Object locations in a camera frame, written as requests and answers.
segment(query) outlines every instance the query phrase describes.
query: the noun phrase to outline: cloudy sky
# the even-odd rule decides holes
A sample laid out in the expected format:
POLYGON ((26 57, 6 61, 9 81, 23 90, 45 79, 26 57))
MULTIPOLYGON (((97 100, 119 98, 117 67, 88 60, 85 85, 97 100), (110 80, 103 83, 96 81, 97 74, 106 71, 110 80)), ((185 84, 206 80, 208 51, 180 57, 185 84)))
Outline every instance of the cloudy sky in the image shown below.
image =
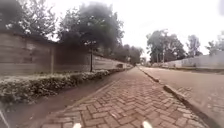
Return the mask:
MULTIPOLYGON (((93 0, 48 0, 55 5, 58 15, 65 10, 93 0)), ((113 5, 120 20, 124 21, 123 44, 146 47, 146 35, 158 29, 176 33, 182 43, 187 36, 195 34, 204 46, 215 40, 224 30, 220 0, 94 0, 113 5)))

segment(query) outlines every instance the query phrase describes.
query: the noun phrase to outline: hedge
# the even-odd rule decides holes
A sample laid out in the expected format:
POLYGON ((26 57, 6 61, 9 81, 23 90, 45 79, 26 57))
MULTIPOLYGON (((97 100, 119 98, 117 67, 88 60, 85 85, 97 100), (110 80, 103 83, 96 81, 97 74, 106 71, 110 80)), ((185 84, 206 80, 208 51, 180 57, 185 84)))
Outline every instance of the hedge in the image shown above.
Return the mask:
POLYGON ((5 104, 33 102, 43 96, 56 95, 65 88, 76 87, 84 81, 101 79, 123 70, 125 69, 11 77, 0 80, 0 101, 5 104))

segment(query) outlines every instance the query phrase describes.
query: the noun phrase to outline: sidewalk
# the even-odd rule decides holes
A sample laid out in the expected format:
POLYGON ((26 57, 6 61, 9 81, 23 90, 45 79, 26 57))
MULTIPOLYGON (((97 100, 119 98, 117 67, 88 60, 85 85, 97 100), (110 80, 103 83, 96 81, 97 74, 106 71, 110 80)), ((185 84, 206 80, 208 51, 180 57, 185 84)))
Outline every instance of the sidewalk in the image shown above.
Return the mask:
POLYGON ((207 128, 182 103, 134 68, 77 106, 46 118, 38 128, 207 128))

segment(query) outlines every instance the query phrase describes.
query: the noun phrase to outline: road edge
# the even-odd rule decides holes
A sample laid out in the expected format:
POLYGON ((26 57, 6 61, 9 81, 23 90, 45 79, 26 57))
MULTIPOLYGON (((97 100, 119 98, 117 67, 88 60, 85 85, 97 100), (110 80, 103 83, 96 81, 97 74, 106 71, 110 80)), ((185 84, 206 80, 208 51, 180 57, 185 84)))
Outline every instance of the road edge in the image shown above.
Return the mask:
POLYGON ((144 74, 146 74, 149 78, 151 78, 154 82, 157 82, 163 85, 163 89, 165 91, 167 91, 168 93, 171 93, 176 99, 182 102, 186 107, 190 108, 210 128, 222 128, 221 125, 213 119, 214 118, 213 115, 206 110, 200 109, 199 104, 197 104, 193 99, 189 99, 184 94, 178 92, 175 88, 167 84, 161 83, 161 81, 158 78, 153 77, 149 73, 143 71, 141 68, 138 67, 138 69, 142 71, 144 74))

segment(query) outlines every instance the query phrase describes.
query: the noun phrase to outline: wall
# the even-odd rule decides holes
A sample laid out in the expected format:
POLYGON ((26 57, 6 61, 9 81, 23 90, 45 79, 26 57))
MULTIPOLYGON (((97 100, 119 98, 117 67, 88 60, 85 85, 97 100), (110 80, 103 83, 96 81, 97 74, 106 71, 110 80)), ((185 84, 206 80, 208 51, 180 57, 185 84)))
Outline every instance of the wall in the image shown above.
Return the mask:
POLYGON ((217 52, 214 55, 203 55, 194 58, 171 61, 163 64, 164 67, 196 67, 206 69, 224 69, 224 52, 217 52))
MULTIPOLYGON (((93 56, 93 69, 113 69, 119 63, 122 62, 93 56)), ((89 70, 90 54, 59 44, 0 33, 0 75, 89 70)))

